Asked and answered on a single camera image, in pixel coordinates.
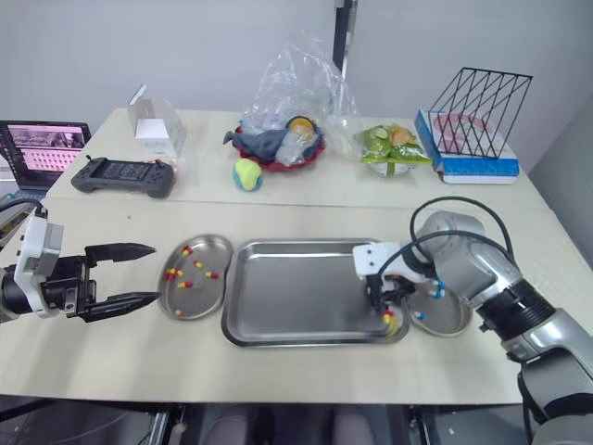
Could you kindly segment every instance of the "laptop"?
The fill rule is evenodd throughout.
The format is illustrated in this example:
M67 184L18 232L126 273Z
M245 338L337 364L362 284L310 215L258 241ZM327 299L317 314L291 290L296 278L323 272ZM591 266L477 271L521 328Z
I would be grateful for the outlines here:
M0 205L15 199L43 199L89 139L86 123L0 121L0 184L11 189L14 176L18 187L0 197ZM32 204L22 204L0 213L0 249L32 208Z

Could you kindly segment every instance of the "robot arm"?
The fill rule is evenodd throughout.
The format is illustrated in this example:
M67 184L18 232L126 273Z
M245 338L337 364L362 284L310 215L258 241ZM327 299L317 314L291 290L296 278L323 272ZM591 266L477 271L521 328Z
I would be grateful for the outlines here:
M417 235L445 231L484 235L475 218L447 211L432 214ZM392 256L397 259L380 267ZM539 423L593 413L593 339L566 311L549 304L501 249L473 237L442 234L421 248L360 246L354 257L375 307L387 290L385 278L397 274L414 283L438 278L475 309L484 320L481 329L496 332L509 359L521 364L519 388Z
M27 223L17 263L0 269L0 323L34 312L42 318L81 317L85 322L116 317L140 309L158 292L132 292L96 301L96 282L89 271L98 261L130 261L153 253L134 243L87 246L85 256L59 258L63 227L39 212Z

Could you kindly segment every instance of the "red basket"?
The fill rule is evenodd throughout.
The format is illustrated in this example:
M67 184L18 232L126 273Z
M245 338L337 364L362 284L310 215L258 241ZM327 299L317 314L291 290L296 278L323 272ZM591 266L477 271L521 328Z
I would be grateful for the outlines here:
M237 127L234 129L234 132L240 134L243 132L241 127ZM248 155L243 148L236 145L233 141L233 146L241 155L241 158L246 158L257 162L257 164L261 167L262 170L267 170L268 172L290 172L292 170L300 169L301 167L305 167L306 165L312 164L315 162L315 159L320 155L320 153L325 149L325 143L323 141L323 136L320 135L319 143L317 144L317 149L313 152L313 155L310 158L305 158L305 162L301 162L300 164L294 164L290 166L286 166L281 162L271 162L269 164L262 163L258 157Z

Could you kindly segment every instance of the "wire rack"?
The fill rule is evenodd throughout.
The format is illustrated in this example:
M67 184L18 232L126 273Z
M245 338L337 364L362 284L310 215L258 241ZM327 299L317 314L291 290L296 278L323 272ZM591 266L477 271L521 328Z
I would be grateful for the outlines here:
M498 159L532 79L513 72L460 69L427 111L438 151Z

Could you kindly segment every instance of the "game controller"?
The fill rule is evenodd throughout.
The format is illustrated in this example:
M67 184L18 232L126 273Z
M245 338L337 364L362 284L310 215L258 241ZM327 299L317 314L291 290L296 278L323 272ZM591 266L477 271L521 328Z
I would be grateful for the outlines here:
M150 197L167 197L173 188L171 165L155 162L130 162L107 158L89 159L70 183L84 193L106 188L144 192Z

